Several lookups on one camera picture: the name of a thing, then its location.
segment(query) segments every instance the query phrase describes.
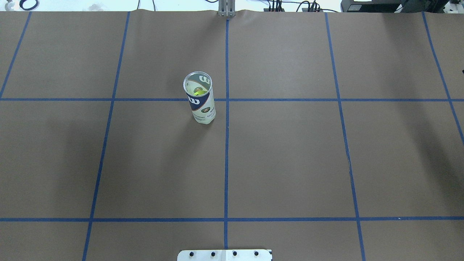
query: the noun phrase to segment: gray tabletop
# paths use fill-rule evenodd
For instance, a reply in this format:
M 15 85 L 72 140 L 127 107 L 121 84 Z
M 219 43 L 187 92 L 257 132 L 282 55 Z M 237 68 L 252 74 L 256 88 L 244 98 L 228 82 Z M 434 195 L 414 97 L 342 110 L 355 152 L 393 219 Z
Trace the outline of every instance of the gray tabletop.
M 463 15 L 0 22 L 0 260 L 464 256 Z M 213 79 L 209 125 L 193 71 Z

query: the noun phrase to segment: white sticker label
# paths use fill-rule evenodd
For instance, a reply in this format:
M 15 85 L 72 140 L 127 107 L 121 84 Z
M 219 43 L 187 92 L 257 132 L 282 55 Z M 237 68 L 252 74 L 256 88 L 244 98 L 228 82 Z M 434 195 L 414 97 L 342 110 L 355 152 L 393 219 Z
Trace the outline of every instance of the white sticker label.
M 348 11 L 359 11 L 362 5 L 350 5 Z

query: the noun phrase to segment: yellow-green ball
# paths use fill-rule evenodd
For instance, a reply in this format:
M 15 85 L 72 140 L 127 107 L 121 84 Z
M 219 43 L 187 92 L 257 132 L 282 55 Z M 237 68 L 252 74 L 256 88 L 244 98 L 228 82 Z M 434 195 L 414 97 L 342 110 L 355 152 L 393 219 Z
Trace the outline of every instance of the yellow-green ball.
M 205 93 L 207 93 L 207 91 L 201 90 L 201 91 L 195 92 L 193 95 L 195 95 L 195 96 L 200 96 L 200 95 L 203 95 L 203 94 L 205 94 Z

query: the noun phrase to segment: logo on can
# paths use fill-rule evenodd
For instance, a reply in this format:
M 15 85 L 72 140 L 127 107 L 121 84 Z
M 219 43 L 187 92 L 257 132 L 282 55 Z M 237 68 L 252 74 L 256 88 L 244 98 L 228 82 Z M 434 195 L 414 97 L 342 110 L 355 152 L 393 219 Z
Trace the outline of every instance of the logo on can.
M 184 79 L 184 91 L 195 120 L 209 124 L 216 117 L 211 77 L 205 72 L 190 73 Z

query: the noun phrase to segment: gray metal bracket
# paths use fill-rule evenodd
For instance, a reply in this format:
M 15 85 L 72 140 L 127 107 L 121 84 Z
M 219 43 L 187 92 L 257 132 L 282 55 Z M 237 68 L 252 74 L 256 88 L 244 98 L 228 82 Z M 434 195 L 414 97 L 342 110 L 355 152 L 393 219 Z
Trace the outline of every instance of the gray metal bracket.
M 219 0 L 219 16 L 234 17 L 235 16 L 235 0 Z

